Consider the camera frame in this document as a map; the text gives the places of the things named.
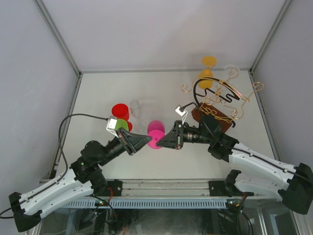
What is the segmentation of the pink wine glass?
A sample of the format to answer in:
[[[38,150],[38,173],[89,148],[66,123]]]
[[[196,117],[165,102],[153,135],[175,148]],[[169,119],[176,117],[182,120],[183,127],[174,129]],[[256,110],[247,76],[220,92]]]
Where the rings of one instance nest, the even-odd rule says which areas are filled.
[[[148,146],[152,149],[160,149],[157,142],[165,136],[165,126],[160,120],[153,120],[147,126],[147,134],[152,138]]]

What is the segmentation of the clear wine glass front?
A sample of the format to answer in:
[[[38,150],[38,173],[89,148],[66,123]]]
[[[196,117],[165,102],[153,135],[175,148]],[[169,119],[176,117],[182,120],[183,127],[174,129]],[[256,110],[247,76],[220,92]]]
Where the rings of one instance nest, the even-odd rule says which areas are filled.
[[[145,122],[142,120],[141,102],[134,99],[130,101],[129,108],[134,117],[134,129],[136,131],[143,131],[145,128]]]

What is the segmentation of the clear wine glass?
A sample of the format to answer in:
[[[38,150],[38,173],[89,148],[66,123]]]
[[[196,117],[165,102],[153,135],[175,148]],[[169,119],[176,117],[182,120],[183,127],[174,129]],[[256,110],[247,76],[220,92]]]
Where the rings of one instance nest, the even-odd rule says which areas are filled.
[[[143,131],[145,128],[145,122],[142,120],[141,102],[134,99],[130,101],[129,108],[134,117],[134,129],[136,131]]]
[[[228,74],[228,79],[226,83],[229,83],[230,80],[237,78],[240,73],[240,69],[235,65],[226,65],[224,71]]]

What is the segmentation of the green wine glass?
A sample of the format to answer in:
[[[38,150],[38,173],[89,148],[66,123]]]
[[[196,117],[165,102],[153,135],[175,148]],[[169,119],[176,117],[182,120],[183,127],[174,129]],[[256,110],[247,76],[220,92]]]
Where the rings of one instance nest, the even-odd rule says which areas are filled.
[[[118,129],[120,129],[120,128],[123,128],[123,129],[125,129],[126,131],[129,130],[128,122],[127,122],[126,120],[124,120],[124,119],[118,118],[118,119],[117,119],[117,123],[116,123],[116,125],[115,125],[115,130],[118,130]]]

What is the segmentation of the red wine glass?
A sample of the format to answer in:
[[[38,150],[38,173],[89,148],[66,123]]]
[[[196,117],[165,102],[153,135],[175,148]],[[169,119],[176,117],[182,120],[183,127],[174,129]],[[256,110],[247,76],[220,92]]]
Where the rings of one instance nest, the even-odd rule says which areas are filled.
[[[127,122],[128,130],[132,131],[133,125],[129,122],[129,108],[126,104],[118,103],[112,107],[112,115],[118,119],[123,119]]]

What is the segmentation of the clear wine glass back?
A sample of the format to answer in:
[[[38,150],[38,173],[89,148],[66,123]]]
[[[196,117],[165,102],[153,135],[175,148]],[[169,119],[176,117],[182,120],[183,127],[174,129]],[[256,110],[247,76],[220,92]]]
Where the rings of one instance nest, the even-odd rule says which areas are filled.
[[[240,69],[235,65],[226,65],[224,71],[228,74],[228,79],[226,83],[229,83],[230,80],[237,78],[240,73]]]

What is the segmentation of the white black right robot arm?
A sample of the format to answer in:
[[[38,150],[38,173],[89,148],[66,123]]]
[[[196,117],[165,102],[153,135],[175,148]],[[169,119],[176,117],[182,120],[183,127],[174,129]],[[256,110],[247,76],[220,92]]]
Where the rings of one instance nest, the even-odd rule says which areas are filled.
[[[212,116],[203,116],[199,126],[175,121],[171,131],[156,145],[180,150],[184,143],[208,144],[208,152],[234,169],[224,181],[229,196],[238,192],[266,195],[281,201],[288,209],[307,214],[313,201],[313,171],[262,155],[223,133]]]

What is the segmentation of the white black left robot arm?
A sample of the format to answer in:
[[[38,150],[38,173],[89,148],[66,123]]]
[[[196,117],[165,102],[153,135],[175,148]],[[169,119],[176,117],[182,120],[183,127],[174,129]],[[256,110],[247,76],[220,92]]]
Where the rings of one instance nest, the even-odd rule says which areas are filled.
[[[32,229],[41,219],[71,201],[105,194],[108,182],[101,167],[124,152],[135,154],[151,140],[150,136],[120,128],[105,146],[98,141],[89,141],[81,156],[59,176],[27,193],[10,194],[9,201],[18,232]]]

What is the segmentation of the brown wooden rack base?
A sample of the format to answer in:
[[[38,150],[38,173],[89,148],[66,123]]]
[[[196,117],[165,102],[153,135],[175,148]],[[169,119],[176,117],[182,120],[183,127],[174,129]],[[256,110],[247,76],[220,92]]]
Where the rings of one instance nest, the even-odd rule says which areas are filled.
[[[192,110],[192,117],[199,123],[200,129],[212,134],[225,133],[230,127],[235,127],[236,123],[222,111],[201,102],[195,103]]]

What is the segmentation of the yellow wine glass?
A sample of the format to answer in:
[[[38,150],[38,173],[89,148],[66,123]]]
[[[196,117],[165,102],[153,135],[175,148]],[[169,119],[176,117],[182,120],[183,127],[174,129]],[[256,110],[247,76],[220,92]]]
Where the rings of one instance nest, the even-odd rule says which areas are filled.
[[[213,73],[211,68],[214,67],[217,63],[217,59],[213,56],[205,56],[201,60],[202,64],[206,66],[206,68],[201,71],[198,75],[199,79],[203,79],[198,83],[198,87],[205,90],[206,88],[211,88],[213,85],[212,80],[204,79],[205,77],[213,77]]]

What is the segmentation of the aluminium mounting rail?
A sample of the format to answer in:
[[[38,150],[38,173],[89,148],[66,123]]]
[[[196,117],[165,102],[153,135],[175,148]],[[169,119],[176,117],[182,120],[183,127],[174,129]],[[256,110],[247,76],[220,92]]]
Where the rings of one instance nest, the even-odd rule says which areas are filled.
[[[107,186],[93,189],[91,183],[56,183],[45,190],[53,198],[70,193],[81,197],[95,193],[96,196],[109,197],[220,197],[226,196],[223,181],[197,180],[108,180]]]

